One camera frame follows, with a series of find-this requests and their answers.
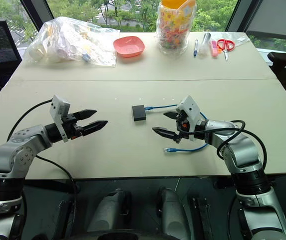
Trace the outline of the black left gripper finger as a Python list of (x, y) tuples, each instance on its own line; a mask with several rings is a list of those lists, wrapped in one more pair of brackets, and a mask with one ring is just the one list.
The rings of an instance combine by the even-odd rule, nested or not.
[(77, 119), (77, 120), (84, 120), (87, 118), (90, 118), (92, 115), (94, 115), (97, 111), (96, 110), (92, 110), (92, 109), (84, 109), (78, 112), (73, 113), (73, 116)]
[(82, 136), (87, 136), (89, 134), (92, 134), (96, 131), (101, 130), (103, 127), (106, 126), (107, 123), (108, 123), (107, 120), (94, 121), (94, 122), (82, 127), (81, 134), (82, 134)]

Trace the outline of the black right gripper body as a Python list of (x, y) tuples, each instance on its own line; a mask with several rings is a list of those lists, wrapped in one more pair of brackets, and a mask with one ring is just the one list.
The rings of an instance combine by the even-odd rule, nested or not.
[(186, 132), (189, 132), (190, 130), (190, 124), (187, 120), (187, 114), (185, 113), (184, 110), (178, 112), (175, 115), (175, 120), (176, 120), (176, 127), (178, 130), (178, 136), (176, 137), (175, 142), (178, 144), (181, 139), (188, 139), (189, 134)]

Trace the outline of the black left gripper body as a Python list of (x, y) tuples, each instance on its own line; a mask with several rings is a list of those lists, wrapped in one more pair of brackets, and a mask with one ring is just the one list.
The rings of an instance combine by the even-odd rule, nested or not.
[(63, 116), (61, 120), (65, 135), (67, 136), (68, 140), (73, 140), (82, 136), (82, 127), (77, 125), (77, 121), (81, 120), (80, 113), (70, 113), (66, 116)]

